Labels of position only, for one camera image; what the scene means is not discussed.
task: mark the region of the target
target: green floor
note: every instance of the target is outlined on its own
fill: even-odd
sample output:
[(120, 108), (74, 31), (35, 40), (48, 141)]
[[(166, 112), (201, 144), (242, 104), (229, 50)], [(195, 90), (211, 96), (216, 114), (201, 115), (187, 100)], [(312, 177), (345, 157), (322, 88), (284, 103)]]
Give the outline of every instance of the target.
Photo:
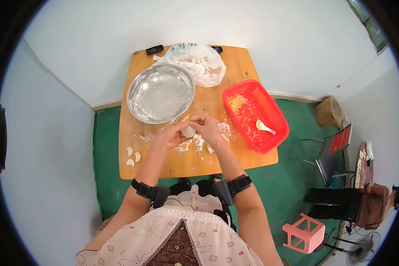
[[(294, 223), (300, 216), (299, 213), (307, 211), (309, 204), (302, 199), (307, 191), (307, 186), (323, 184), (319, 169), (305, 162), (291, 160), (293, 158), (314, 161), (319, 154), (320, 143), (299, 141), (301, 138), (323, 139), (337, 131), (335, 127), (321, 127), (314, 116), (314, 105), (287, 100), (276, 100), (277, 105), (284, 114), (290, 127), (288, 138), (278, 146), (279, 162), (247, 170), (256, 185), (268, 215), (272, 236), (281, 258), (295, 265), (316, 265), (328, 254), (329, 250), (311, 254), (296, 252), (283, 247), (287, 234), (282, 231), (285, 223)], [(97, 199), (103, 219), (117, 212), (122, 203), (124, 194), (130, 181), (119, 178), (118, 170), (118, 127), (120, 107), (108, 108), (98, 111), (94, 124), (94, 172), (96, 180)], [(340, 155), (340, 168), (343, 169), (344, 161)], [(198, 180), (210, 178), (208, 176), (189, 178), (191, 184)], [(163, 179), (159, 185), (171, 186), (177, 179)], [(344, 179), (333, 179), (330, 188), (344, 187)], [(231, 206), (232, 214), (236, 213)], [(325, 231), (337, 235), (340, 227), (339, 220), (321, 220), (325, 224)]]

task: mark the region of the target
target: wall baseboard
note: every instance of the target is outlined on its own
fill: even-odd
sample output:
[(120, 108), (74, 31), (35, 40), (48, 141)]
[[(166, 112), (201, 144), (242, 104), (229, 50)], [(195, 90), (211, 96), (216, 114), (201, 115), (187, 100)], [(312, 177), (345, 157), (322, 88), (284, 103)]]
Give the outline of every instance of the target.
[[(318, 98), (311, 98), (311, 97), (306, 97), (306, 96), (301, 96), (301, 95), (295, 95), (295, 94), (288, 94), (288, 93), (282, 93), (282, 92), (268, 92), (273, 99), (285, 99), (285, 100), (292, 100), (296, 102), (301, 102), (301, 103), (308, 103), (308, 104), (318, 104), (323, 101), (323, 99), (318, 99)], [(121, 106), (122, 103), (122, 97), (110, 99), (101, 103), (97, 104), (92, 104), (90, 105), (90, 108), (99, 111), (105, 108), (110, 108), (110, 107), (116, 107), (116, 106)]]
[(105, 102), (92, 104), (92, 105), (90, 105), (90, 108), (95, 111), (99, 111), (99, 110), (102, 110), (105, 108), (121, 106), (121, 103), (122, 103), (122, 97), (118, 97), (118, 98), (107, 100)]
[(285, 99), (285, 100), (292, 100), (301, 103), (308, 103), (308, 104), (319, 104), (323, 101), (323, 99), (319, 98), (312, 98), (302, 95), (295, 95), (283, 92), (269, 92), (268, 93), (272, 96), (273, 99)]

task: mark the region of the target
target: round table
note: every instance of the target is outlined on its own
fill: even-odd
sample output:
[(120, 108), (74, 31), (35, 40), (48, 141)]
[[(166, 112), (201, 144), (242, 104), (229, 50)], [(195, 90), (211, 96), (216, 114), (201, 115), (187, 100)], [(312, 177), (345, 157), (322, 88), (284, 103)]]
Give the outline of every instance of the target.
[(374, 170), (372, 164), (368, 166), (366, 160), (366, 142), (362, 142), (359, 146), (356, 158), (354, 188), (362, 189), (366, 184), (372, 183)]

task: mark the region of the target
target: pink plastic stool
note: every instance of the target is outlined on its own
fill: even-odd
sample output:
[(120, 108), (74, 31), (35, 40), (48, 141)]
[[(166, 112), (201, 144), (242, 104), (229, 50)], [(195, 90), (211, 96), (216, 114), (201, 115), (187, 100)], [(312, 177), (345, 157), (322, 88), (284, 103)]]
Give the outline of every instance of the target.
[[(284, 224), (284, 226), (282, 226), (282, 230), (286, 231), (288, 234), (288, 244), (283, 243), (283, 245), (292, 248), (294, 250), (297, 250), (298, 252), (309, 254), (312, 253), (315, 250), (315, 248), (317, 248), (324, 240), (325, 225), (321, 222), (316, 221), (313, 218), (310, 218), (307, 215), (304, 215), (303, 213), (300, 213), (300, 215), (303, 217), (300, 220), (298, 220), (295, 224), (290, 225), (286, 223)], [(297, 227), (304, 220), (307, 220), (307, 230), (302, 230)], [(317, 225), (315, 229), (313, 229), (312, 231), (310, 231), (310, 222), (313, 222)], [(300, 240), (294, 245), (291, 245), (292, 235), (300, 238)], [(305, 242), (304, 249), (297, 247), (298, 244), (300, 244), (302, 241)]]

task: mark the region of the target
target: wrist strap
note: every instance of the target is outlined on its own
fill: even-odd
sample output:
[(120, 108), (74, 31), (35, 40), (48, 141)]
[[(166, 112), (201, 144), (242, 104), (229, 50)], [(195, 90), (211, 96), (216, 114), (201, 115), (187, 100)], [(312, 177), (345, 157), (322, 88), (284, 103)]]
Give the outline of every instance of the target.
[(243, 174), (240, 177), (235, 178), (231, 182), (228, 182), (228, 187), (232, 197), (234, 197), (235, 194), (241, 192), (244, 189), (249, 188), (250, 184), (251, 184), (251, 178)]
[(133, 179), (131, 182), (131, 186), (136, 189), (137, 194), (150, 199), (152, 201), (155, 200), (155, 196), (156, 196), (156, 192), (157, 192), (157, 188), (156, 187), (152, 187), (152, 186), (148, 186), (146, 184), (144, 184), (143, 182), (137, 182), (136, 179)]

